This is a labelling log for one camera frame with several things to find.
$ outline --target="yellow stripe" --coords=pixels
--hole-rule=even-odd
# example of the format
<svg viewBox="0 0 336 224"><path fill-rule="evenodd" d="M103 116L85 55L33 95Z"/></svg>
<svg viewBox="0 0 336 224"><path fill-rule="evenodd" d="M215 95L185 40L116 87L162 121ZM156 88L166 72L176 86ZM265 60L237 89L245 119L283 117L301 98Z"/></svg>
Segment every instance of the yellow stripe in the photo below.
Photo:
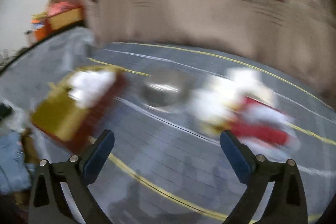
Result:
<svg viewBox="0 0 336 224"><path fill-rule="evenodd" d="M140 71L135 71L135 70L130 70L130 69L125 69L123 67L119 67L119 66L116 66L116 65L112 65L112 64L109 64L109 63L105 63L105 62L101 62L101 61L98 61L98 60L95 60L93 58L88 58L90 61L92 62L96 62L96 63L100 63L100 64L104 64L104 65L109 65L109 66L115 66L115 67L118 67L119 69L121 70L124 70L124 71L128 71L128 72L131 72L131 73L135 73L135 74L138 74L138 75L145 75L145 76L148 76L149 74L147 73L144 73L144 72L140 72ZM333 141L333 140L330 140L328 138L324 138L324 137L321 137L320 135L317 135L309 130L305 130L305 129L302 129L294 124L291 124L289 123L289 126L291 126L292 128L304 133L304 134L307 134L309 136L313 136L317 139L319 139L320 141L324 142L324 143L328 143L328 144L331 144L331 145L336 145L336 142Z"/></svg>
<svg viewBox="0 0 336 224"><path fill-rule="evenodd" d="M95 138L90 137L90 142L94 143L96 141ZM165 189L157 186L156 184L150 182L149 180L145 179L144 177L140 176L137 172L135 172L134 170L132 170L130 167L128 167L125 163L123 163L120 159L118 159L115 155L113 155L112 153L109 154L109 160L112 161L117 167L119 167L122 171L124 171L126 174L128 174L129 176L131 176L133 179L135 179L136 181L138 181L139 183L141 183L142 185L146 186L147 188L151 189L152 191L154 191L155 193L159 194L160 196L169 199L170 201L177 203L191 211L200 213L201 215L210 217L210 218L214 218L220 221L224 221L227 218L227 215L225 214L221 214L219 212L216 211L212 211L212 210L208 210L205 209L203 207L200 207L194 203L191 203L190 201L187 201L183 198L180 198L168 191L166 191ZM318 218L320 218L321 215L319 214L315 214L312 216L308 217L308 221L312 222L317 220ZM253 224L255 223L257 220L251 220L249 224Z"/></svg>
<svg viewBox="0 0 336 224"><path fill-rule="evenodd" d="M328 106L325 102L323 102L321 99L317 98L316 96L314 96L313 94L309 93L308 91L304 90L303 88L299 87L298 85L295 85L289 81L287 81L286 79L284 78L281 78L280 76L277 76L267 70L263 70L261 68L258 68L258 67L255 67L255 66L252 66L250 64L247 64L245 62L242 62L242 61L238 61L238 60L235 60L233 58L229 58L229 57L225 57L225 56L221 56L221 55L218 55L218 54L213 54L213 53L210 53L210 52L202 52L202 51L196 51L196 50L190 50L190 49L186 49L186 48L179 48L179 47L172 47L172 46L164 46L164 45L153 45L153 44L144 44L144 43L134 43L134 42L120 42L120 43L124 43L124 44L134 44L134 45L141 45L141 46L149 46L149 47L162 47L162 48L172 48L172 49L175 49L175 50L179 50L179 51L185 51L185 52L194 52L194 53L198 53L198 54L205 54L205 55L210 55L210 56L213 56L213 57L217 57L217 58L221 58L221 59L225 59L225 60L229 60L229 61L232 61L232 62L235 62L235 63L238 63L238 64L241 64L241 65L244 65L244 66L247 66L247 67L250 67L250 68L253 68L253 69L256 69L256 70L259 70L263 73L266 73L268 75L271 75L289 85L292 85L294 87L296 87L297 89L305 92L306 94L312 96L313 98L319 100L320 102L322 102L324 105L326 105L327 107L330 107Z"/></svg>

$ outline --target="silver bowl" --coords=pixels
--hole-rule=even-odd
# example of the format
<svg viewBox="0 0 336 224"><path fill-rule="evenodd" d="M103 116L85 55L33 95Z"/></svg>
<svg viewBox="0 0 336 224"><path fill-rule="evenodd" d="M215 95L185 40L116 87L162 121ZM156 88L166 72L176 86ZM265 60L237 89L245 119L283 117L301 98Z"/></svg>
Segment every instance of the silver bowl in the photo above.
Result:
<svg viewBox="0 0 336 224"><path fill-rule="evenodd" d="M192 87L193 79L190 75L178 70L159 68L145 78L140 96L146 106L172 112L188 100Z"/></svg>

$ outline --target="light blue cloth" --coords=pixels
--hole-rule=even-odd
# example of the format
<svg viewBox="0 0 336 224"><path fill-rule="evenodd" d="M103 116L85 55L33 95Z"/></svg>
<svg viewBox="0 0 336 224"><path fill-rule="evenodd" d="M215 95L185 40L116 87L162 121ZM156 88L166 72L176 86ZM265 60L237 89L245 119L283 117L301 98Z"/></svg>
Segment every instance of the light blue cloth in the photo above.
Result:
<svg viewBox="0 0 336 224"><path fill-rule="evenodd" d="M35 165L25 164L21 135L11 130L0 137L0 193L19 192L31 187Z"/></svg>

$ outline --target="metal screw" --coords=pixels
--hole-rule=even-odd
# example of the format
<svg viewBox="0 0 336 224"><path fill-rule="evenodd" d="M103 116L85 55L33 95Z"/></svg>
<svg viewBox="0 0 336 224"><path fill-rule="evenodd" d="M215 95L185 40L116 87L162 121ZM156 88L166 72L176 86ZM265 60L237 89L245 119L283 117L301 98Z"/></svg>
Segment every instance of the metal screw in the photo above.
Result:
<svg viewBox="0 0 336 224"><path fill-rule="evenodd" d="M292 160L292 159L287 160L287 163L288 163L290 166L295 166L295 161Z"/></svg>
<svg viewBox="0 0 336 224"><path fill-rule="evenodd" d="M40 166L45 166L47 164L47 160L41 160L40 161Z"/></svg>
<svg viewBox="0 0 336 224"><path fill-rule="evenodd" d="M257 158L258 161L265 161L266 160L265 156L261 155L261 154L256 155L255 157Z"/></svg>
<svg viewBox="0 0 336 224"><path fill-rule="evenodd" d="M78 160L78 156L77 155L73 155L70 157L70 161L71 162L76 162Z"/></svg>

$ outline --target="gray table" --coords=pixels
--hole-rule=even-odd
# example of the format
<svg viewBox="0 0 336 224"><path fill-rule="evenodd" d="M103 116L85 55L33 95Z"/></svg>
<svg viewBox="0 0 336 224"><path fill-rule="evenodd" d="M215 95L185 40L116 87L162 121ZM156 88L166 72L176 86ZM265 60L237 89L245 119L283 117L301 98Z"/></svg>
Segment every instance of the gray table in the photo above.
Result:
<svg viewBox="0 0 336 224"><path fill-rule="evenodd" d="M278 108L294 117L294 124L302 129L296 131L302 147L292 157L300 168L312 223L325 210L336 192L336 142L330 141L336 140L336 116L314 90L251 60L194 47L113 43L89 60L81 49L92 40L87 29L76 28L41 44L1 76L0 97L28 110L46 96L48 82L59 81L73 67L103 62L129 70L125 73L129 87L95 134L104 128L115 133L113 156L90 185L114 223L221 223L246 188L218 143L205 140L189 114L144 107L137 84L158 66L193 75L197 86L208 73L225 75L231 67L263 70L262 81L278 94ZM38 130L35 133L41 157L57 162L71 155ZM254 220L262 215L271 190L269 185Z"/></svg>

